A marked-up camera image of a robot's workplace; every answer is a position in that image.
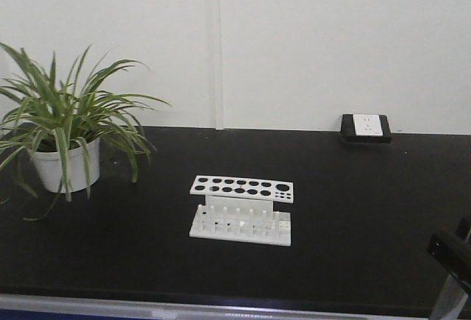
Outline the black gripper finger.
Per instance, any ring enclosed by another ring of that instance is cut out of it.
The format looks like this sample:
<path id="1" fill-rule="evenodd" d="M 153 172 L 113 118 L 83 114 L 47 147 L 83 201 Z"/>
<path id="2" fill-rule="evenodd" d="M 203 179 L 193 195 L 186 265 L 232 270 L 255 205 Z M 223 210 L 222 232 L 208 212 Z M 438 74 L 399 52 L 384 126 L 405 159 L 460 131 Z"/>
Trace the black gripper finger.
<path id="1" fill-rule="evenodd" d="M 470 295 L 470 245 L 446 231 L 431 236 L 428 253 Z"/>
<path id="2" fill-rule="evenodd" d="M 456 236 L 462 240 L 469 240 L 471 233 L 471 218 L 470 215 L 461 218 L 457 230 Z"/>

